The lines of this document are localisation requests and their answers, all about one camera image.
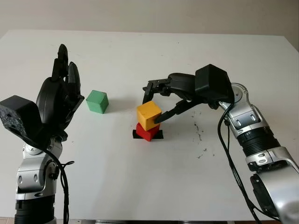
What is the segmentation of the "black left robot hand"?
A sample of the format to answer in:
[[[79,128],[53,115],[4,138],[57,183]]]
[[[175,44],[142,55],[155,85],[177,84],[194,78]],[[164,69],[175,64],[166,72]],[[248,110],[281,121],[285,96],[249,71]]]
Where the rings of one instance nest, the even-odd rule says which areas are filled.
[[[51,136],[58,136],[61,141],[67,140],[65,129],[84,100],[80,88],[78,68],[74,62],[68,62],[67,47],[61,44],[52,75],[43,82],[36,100],[42,123]]]

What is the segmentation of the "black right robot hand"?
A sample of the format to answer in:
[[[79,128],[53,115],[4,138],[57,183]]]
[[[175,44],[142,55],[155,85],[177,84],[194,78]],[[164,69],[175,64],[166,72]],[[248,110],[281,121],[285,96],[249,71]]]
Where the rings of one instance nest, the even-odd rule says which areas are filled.
[[[166,79],[150,80],[144,90],[143,104],[151,101],[154,94],[162,96],[176,94],[181,100],[170,111],[166,111],[154,119],[154,123],[161,123],[174,115],[179,115],[199,104],[208,104],[208,100],[195,93],[195,76],[183,73],[172,73]]]

